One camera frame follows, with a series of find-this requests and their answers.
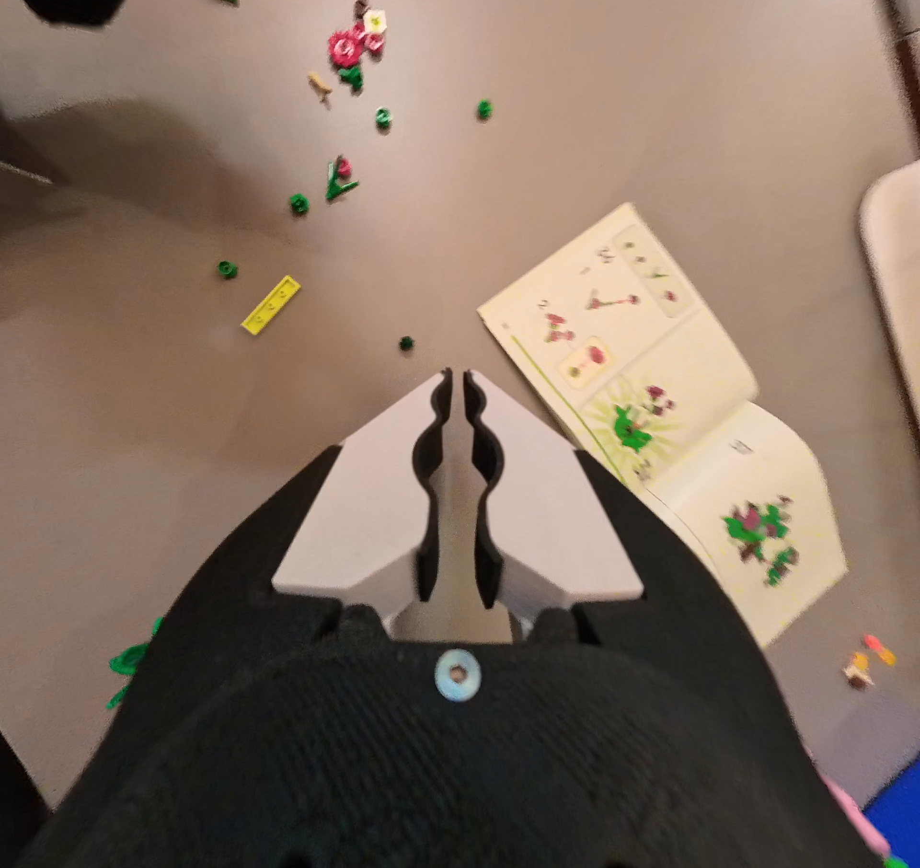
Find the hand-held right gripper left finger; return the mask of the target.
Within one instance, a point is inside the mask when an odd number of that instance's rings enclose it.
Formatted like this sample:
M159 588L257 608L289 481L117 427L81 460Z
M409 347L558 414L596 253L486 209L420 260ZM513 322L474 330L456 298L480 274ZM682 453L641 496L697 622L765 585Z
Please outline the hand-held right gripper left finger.
M369 607L386 632L431 598L440 562L431 478L453 382L443 369L341 442L272 577L276 592Z

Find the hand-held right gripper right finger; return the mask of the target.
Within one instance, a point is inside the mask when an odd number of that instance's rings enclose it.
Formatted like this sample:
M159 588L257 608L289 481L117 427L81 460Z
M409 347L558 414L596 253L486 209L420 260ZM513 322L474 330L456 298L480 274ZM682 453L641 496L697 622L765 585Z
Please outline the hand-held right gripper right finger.
M632 601L644 586L581 464L581 451L475 370L463 379L477 505L475 572L520 637L547 609Z

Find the green toy leaf piece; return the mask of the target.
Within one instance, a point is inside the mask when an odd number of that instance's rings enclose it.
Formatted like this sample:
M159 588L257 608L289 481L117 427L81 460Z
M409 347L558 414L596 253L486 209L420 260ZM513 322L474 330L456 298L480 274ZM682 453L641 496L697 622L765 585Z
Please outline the green toy leaf piece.
M109 699L106 704L107 711L114 711L121 705L128 690L130 689L134 678L146 658L151 644L155 641L157 632L162 627L165 617L159 617L155 620L149 637L140 644L133 644L121 651L120 654L109 659L109 671L122 678L121 688Z

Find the pink toy flower pot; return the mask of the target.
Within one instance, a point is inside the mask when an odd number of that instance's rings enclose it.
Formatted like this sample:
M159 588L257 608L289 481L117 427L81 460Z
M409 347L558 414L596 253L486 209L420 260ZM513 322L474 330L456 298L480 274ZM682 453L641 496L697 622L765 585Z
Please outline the pink toy flower pot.
M863 811L857 805L856 801L846 793L838 784L819 770L816 761L811 757L811 751L806 750L811 759L819 778L826 785L829 792L834 796L837 804L840 806L851 825L857 830L857 833L863 839L868 849L872 851L880 862L885 863L891 856L891 844L880 833L880 831L868 820Z

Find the toy instruction booklet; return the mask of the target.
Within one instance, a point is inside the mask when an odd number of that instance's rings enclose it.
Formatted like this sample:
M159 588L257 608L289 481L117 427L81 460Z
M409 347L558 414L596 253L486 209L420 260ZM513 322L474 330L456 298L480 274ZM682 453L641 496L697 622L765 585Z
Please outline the toy instruction booklet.
M846 574L811 448L632 204L477 310L566 436L652 509L772 644Z

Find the yellow toy plate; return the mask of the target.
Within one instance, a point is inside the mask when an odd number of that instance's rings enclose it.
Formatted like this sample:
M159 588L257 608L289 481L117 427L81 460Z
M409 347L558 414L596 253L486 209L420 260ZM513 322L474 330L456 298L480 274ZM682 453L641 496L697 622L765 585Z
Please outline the yellow toy plate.
M252 336L258 336L278 317L300 289L301 284L292 276L283 276L256 308L250 311L239 327Z

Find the small stem with pink flower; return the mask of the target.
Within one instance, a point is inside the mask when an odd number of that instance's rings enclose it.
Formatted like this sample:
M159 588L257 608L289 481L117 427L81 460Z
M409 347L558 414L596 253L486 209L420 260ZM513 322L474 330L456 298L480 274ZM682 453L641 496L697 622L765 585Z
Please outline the small stem with pink flower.
M328 203L336 201L342 195L350 193L360 186L360 182L353 177L351 161L339 155L328 162L327 185L325 199Z

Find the white book stand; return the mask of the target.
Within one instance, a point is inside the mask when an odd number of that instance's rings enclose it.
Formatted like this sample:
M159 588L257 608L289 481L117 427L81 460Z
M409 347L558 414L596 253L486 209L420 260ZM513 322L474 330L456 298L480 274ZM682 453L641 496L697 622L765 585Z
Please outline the white book stand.
M914 420L919 420L919 161L882 176L858 211L872 282Z

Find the blue plastic bin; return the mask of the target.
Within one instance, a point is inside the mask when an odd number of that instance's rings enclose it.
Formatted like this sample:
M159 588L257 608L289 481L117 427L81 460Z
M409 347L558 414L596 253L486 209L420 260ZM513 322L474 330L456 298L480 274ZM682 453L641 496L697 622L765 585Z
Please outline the blue plastic bin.
M919 756L915 756L863 810L887 846L889 858L919 866Z

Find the pink toy flower with leaf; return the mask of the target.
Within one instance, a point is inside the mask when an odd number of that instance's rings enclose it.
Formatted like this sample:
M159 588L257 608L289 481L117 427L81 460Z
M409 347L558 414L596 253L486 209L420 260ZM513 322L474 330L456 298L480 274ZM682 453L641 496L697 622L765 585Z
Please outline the pink toy flower with leaf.
M366 35L362 20L331 34L328 38L328 60L338 80L354 94L363 91L363 57L381 57L385 49L383 37Z

